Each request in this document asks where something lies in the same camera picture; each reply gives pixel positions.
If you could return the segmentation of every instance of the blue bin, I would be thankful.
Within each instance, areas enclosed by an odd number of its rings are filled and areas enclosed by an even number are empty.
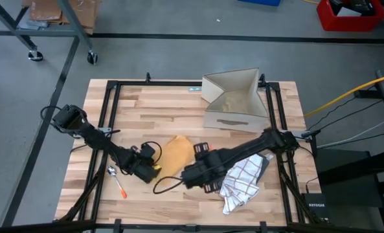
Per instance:
[[[278,6],[281,2],[281,0],[239,0],[244,1],[247,3],[258,3],[263,5],[269,5],[269,6]]]

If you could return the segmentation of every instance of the orange handle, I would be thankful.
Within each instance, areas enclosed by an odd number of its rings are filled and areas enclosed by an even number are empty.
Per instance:
[[[127,198],[127,194],[125,193],[124,190],[121,190],[121,195],[122,195],[123,198]]]

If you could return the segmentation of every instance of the gray cable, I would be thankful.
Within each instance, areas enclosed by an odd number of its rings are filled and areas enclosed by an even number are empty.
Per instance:
[[[332,143],[329,143],[329,144],[317,146],[317,149],[324,148],[324,147],[327,147],[327,146],[336,146],[338,144],[342,144],[344,142],[348,142],[348,141],[353,140],[353,139],[355,139],[357,137],[360,137],[361,135],[363,135],[363,134],[365,134],[365,133],[367,133],[367,132],[369,132],[369,131],[371,131],[373,129],[376,129],[377,127],[381,126],[382,124],[384,124],[384,121],[379,123],[379,124],[377,124],[377,125],[375,125],[375,126],[373,126],[373,127],[371,127],[370,129],[364,130],[363,132],[361,132],[358,135],[355,135],[355,136],[353,136],[353,137],[351,137],[349,139],[344,139],[344,140],[341,140],[341,141],[338,141],[338,142],[332,142]]]

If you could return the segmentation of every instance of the yellow cable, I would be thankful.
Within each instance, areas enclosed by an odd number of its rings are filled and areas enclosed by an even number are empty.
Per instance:
[[[320,3],[320,2],[309,1],[309,0],[301,0],[301,1],[304,1],[304,2],[307,2],[307,3],[314,3],[314,4],[319,4]]]
[[[339,101],[339,100],[341,100],[342,98],[344,98],[344,97],[346,97],[346,96],[352,94],[352,93],[355,92],[355,91],[358,91],[358,90],[360,90],[360,89],[362,89],[362,88],[368,87],[369,85],[372,85],[372,84],[375,84],[375,83],[378,83],[378,82],[382,82],[382,81],[384,81],[384,77],[378,78],[378,79],[373,80],[373,81],[371,81],[371,82],[368,82],[368,83],[365,83],[365,84],[363,84],[363,85],[360,85],[360,86],[358,86],[358,87],[356,87],[356,88],[354,88],[354,89],[351,89],[351,90],[349,90],[348,92],[342,94],[341,96],[335,98],[334,100],[328,102],[327,104],[324,104],[323,106],[317,108],[316,110],[313,110],[313,111],[311,111],[311,112],[305,114],[304,117],[311,116],[312,114],[317,113],[317,112],[319,112],[319,111],[325,109],[326,107],[328,107],[328,106],[330,106],[330,105],[336,103],[337,101]]]

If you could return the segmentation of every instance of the yellow cloth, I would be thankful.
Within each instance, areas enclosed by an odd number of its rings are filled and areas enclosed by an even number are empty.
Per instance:
[[[161,171],[155,181],[166,176],[174,176],[194,159],[193,144],[185,136],[175,136],[162,148],[160,160]],[[170,179],[163,180],[159,185],[170,184]]]

